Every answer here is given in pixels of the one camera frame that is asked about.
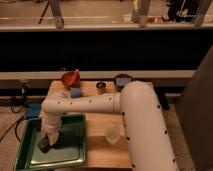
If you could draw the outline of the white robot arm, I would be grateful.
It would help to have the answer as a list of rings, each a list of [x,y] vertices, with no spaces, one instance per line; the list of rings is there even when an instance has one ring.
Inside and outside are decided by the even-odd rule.
[[[179,171],[158,97],[145,82],[89,97],[57,92],[43,101],[42,110],[42,130],[48,135],[60,130],[62,113],[120,114],[133,171]]]

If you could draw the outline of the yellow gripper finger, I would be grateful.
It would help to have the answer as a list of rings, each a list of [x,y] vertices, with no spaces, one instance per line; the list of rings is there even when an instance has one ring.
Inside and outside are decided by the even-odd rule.
[[[52,134],[49,134],[49,135],[48,135],[49,144],[50,144],[51,146],[53,146],[54,144],[57,143],[58,138],[59,138],[59,135],[60,135],[59,132],[52,133]]]

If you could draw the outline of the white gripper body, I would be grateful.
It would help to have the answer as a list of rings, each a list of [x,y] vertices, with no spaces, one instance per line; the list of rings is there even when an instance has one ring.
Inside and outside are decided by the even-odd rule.
[[[44,115],[42,117],[42,132],[45,134],[53,134],[58,132],[61,128],[61,116],[60,115]]]

